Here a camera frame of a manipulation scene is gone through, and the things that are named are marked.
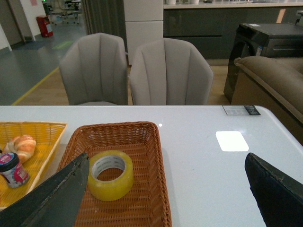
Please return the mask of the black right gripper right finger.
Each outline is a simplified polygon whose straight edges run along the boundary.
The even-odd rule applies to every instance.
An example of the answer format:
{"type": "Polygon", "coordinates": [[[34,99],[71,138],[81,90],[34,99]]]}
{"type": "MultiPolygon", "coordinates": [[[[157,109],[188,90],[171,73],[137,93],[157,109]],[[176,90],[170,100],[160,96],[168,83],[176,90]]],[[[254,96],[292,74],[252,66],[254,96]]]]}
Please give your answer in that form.
{"type": "Polygon", "coordinates": [[[267,227],[303,225],[303,184],[253,153],[245,158],[250,190],[267,227]]]}

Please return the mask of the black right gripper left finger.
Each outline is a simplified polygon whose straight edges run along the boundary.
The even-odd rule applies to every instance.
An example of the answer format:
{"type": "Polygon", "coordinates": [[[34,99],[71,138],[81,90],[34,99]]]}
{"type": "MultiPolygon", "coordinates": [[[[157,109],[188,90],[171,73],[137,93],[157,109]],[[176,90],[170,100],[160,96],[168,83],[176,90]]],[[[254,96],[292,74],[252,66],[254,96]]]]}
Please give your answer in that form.
{"type": "Polygon", "coordinates": [[[22,199],[0,213],[2,227],[72,227],[89,175],[89,157],[82,153],[22,199]]]}

